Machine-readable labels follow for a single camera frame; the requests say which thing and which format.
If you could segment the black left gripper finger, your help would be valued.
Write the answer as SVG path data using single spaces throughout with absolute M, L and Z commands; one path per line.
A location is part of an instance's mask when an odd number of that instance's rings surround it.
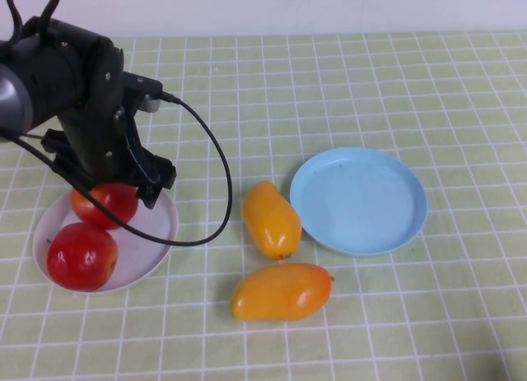
M 63 131 L 49 129 L 42 139 L 44 150 L 54 154 L 54 166 L 85 190 L 93 189 L 93 177 L 85 171 Z
M 125 182 L 134 186 L 136 197 L 152 209 L 161 191 L 172 188 L 176 178 L 176 168 L 164 157 L 152 154 L 144 148 L 137 129 L 130 124 L 124 126 Z

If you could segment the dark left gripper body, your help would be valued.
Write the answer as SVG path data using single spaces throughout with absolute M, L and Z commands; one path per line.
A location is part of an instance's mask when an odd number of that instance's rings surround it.
M 65 40 L 78 53 L 83 91 L 60 122 L 82 168 L 100 180 L 131 174 L 132 162 L 115 114 L 123 108 L 124 52 L 103 35 L 67 28 Z

